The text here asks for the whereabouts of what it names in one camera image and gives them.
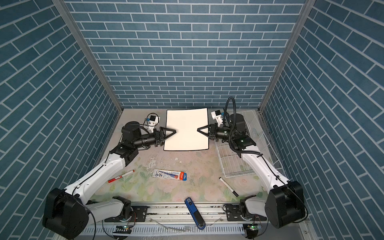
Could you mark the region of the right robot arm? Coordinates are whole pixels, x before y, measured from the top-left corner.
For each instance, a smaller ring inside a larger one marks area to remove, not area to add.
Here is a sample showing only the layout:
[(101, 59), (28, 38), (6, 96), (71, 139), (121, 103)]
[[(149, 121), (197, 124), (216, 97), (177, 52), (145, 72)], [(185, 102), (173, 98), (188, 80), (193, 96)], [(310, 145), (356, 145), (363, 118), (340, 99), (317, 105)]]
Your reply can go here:
[(242, 199), (239, 208), (244, 219), (262, 216), (279, 229), (308, 218), (303, 187), (297, 181), (290, 181), (264, 158), (243, 115), (229, 114), (225, 107), (215, 124), (200, 127), (197, 131), (210, 140), (228, 143), (229, 148), (261, 179), (267, 199), (262, 201), (255, 196)]

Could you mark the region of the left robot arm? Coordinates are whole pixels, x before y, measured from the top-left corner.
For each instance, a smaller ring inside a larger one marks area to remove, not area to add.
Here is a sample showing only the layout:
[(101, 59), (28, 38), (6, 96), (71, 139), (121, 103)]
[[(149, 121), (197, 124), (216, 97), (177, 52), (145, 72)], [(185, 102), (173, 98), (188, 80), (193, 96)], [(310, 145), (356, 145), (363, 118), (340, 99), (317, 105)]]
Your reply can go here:
[(105, 160), (71, 185), (64, 189), (54, 188), (48, 193), (42, 218), (43, 227), (73, 240), (87, 226), (105, 219), (130, 221), (133, 217), (130, 200), (114, 196), (105, 202), (90, 203), (91, 197), (103, 184), (128, 166), (141, 149), (163, 146), (175, 134), (176, 130), (164, 127), (150, 133), (140, 123), (128, 122), (122, 127), (121, 141)]

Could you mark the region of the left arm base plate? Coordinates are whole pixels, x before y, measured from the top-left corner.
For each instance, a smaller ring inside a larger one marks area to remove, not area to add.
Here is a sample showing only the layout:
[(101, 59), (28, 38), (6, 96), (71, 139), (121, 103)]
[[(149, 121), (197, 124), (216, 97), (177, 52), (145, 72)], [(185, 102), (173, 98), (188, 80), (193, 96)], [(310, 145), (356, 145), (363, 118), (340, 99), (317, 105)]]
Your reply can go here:
[(144, 222), (146, 220), (148, 206), (123, 207), (119, 216), (120, 222)]

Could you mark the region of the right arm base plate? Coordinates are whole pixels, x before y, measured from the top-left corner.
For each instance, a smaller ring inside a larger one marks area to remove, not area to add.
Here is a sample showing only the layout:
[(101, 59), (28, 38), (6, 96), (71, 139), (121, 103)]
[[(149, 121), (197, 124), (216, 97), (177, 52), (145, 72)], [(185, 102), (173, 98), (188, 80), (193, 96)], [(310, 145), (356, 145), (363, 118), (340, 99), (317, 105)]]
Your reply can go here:
[(222, 206), (223, 211), (226, 214), (228, 222), (239, 221), (266, 221), (267, 218), (260, 215), (250, 214), (243, 205), (224, 204)]

